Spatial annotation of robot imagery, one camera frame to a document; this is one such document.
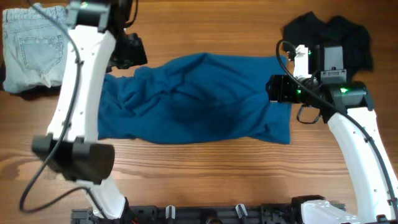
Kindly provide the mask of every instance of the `folded blue jeans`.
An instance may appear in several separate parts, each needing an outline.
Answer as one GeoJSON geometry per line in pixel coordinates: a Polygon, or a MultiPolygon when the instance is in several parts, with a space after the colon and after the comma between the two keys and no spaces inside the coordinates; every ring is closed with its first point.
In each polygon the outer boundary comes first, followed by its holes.
{"type": "Polygon", "coordinates": [[[105,75],[99,138],[185,144],[250,136],[290,143],[291,104],[271,103],[276,57],[194,54],[133,77],[105,75]]]}
{"type": "MultiPolygon", "coordinates": [[[[65,8],[42,8],[52,19],[65,23],[65,8]]],[[[62,84],[68,40],[50,21],[30,9],[2,12],[3,55],[6,63],[4,89],[20,93],[37,85],[62,84]]]]}

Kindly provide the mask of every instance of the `wooden table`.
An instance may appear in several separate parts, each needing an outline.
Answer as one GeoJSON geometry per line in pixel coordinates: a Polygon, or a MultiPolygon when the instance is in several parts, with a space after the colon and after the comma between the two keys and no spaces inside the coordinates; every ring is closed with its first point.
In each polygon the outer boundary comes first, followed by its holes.
{"type": "MultiPolygon", "coordinates": [[[[2,9],[26,6],[0,0],[2,9]]],[[[46,1],[46,6],[55,1],[46,1]]],[[[361,72],[376,104],[377,121],[394,168],[398,166],[398,1],[183,1],[142,0],[128,32],[142,37],[150,67],[179,56],[212,52],[230,55],[275,54],[281,27],[308,11],[324,21],[334,15],[362,24],[372,40],[374,71],[361,72]]],[[[134,69],[115,71],[131,76],[134,69]]],[[[24,101],[0,93],[0,223],[68,223],[70,210],[89,206],[77,192],[33,215],[18,211],[18,201],[40,162],[30,151],[33,135],[45,134],[57,97],[24,101]]],[[[107,140],[116,147],[113,175],[131,205],[206,206],[289,202],[320,194],[345,203],[356,201],[343,155],[328,126],[295,120],[292,143],[285,146],[251,138],[179,146],[141,140],[107,140]]],[[[308,119],[315,115],[312,111],[308,119]]],[[[27,206],[46,202],[73,185],[46,170],[27,206]]]]}

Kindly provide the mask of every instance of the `green light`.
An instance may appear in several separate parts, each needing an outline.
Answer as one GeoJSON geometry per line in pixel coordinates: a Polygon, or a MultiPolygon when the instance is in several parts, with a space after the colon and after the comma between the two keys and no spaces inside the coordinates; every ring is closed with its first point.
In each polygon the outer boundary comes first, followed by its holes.
{"type": "Polygon", "coordinates": [[[340,88],[341,93],[346,93],[348,90],[346,88],[340,88]]]}

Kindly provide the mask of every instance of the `denim pocket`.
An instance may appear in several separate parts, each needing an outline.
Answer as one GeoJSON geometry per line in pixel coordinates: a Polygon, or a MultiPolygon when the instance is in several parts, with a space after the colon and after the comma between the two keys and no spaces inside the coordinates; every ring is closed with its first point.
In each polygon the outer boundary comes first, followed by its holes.
{"type": "Polygon", "coordinates": [[[25,68],[47,74],[60,63],[63,54],[62,35],[19,38],[25,68]]]}

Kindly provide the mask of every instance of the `jeans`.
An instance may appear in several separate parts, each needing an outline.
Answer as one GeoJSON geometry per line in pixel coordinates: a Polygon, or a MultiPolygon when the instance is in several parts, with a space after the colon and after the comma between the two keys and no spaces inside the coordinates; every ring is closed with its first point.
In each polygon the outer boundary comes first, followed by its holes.
{"type": "MultiPolygon", "coordinates": [[[[65,23],[64,7],[41,8],[60,24],[65,23]]],[[[67,61],[67,38],[34,9],[6,9],[2,12],[3,54],[6,80],[3,87],[20,93],[37,85],[62,83],[67,61]]]]}

